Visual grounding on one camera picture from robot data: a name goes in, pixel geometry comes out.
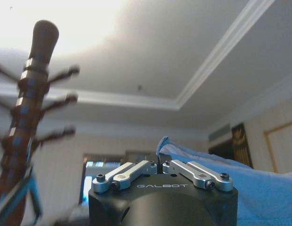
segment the wall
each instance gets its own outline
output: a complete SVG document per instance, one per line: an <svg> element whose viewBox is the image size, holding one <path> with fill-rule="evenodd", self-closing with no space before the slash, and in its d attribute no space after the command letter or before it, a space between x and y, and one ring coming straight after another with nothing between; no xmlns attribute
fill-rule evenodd
<svg viewBox="0 0 292 226"><path fill-rule="evenodd" d="M272 161L263 132L290 121L292 121L292 98L245 121L250 154L256 170L273 172Z"/></svg>
<svg viewBox="0 0 292 226"><path fill-rule="evenodd" d="M42 225L55 221L66 210L78 203L83 153L123 154L126 149L154 151L160 139L161 136L138 138L78 134L74 138L48 144L38 150L33 157L33 162L44 212ZM192 149L206 151L206 142L184 138L174 141ZM28 201L22 225L27 225L32 221L32 213L32 207Z"/></svg>

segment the ceiling molding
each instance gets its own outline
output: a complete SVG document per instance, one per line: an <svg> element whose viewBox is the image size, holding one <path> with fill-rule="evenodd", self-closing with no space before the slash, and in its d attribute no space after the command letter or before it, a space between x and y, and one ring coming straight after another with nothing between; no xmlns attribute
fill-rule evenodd
<svg viewBox="0 0 292 226"><path fill-rule="evenodd" d="M235 126L291 98L292 74L275 83L272 87L262 91L260 94L252 97L227 116L219 119L216 123L209 126L206 132L210 134L228 123L231 126Z"/></svg>
<svg viewBox="0 0 292 226"><path fill-rule="evenodd" d="M183 91L176 98L176 103L179 107L182 107L190 99L219 63L236 46L273 2L274 0L250 0L247 3L233 24L198 68Z"/></svg>
<svg viewBox="0 0 292 226"><path fill-rule="evenodd" d="M66 96L68 93L77 93L79 96L78 103L83 104L151 108L170 111L178 111L180 109L173 99L94 92L78 89L63 89L55 87L50 89L46 96L46 100L56 100L57 98ZM17 86L11 83L0 82L0 96L17 97Z"/></svg>

